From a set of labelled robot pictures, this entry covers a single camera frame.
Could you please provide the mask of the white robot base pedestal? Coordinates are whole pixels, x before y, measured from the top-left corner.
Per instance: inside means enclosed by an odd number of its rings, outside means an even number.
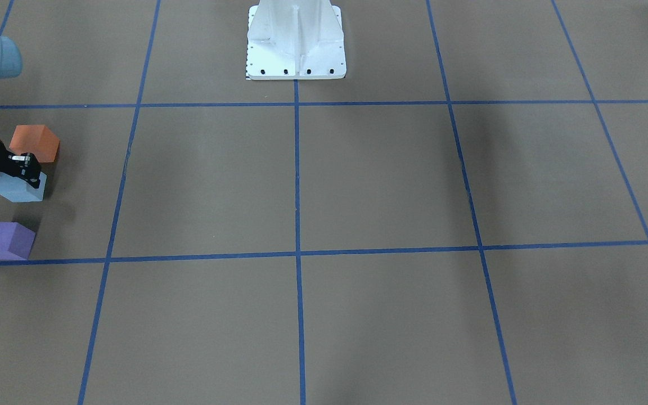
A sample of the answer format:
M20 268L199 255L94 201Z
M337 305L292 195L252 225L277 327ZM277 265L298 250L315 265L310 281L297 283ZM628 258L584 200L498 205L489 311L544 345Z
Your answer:
M247 13L248 80L333 80L347 75L340 7L260 1Z

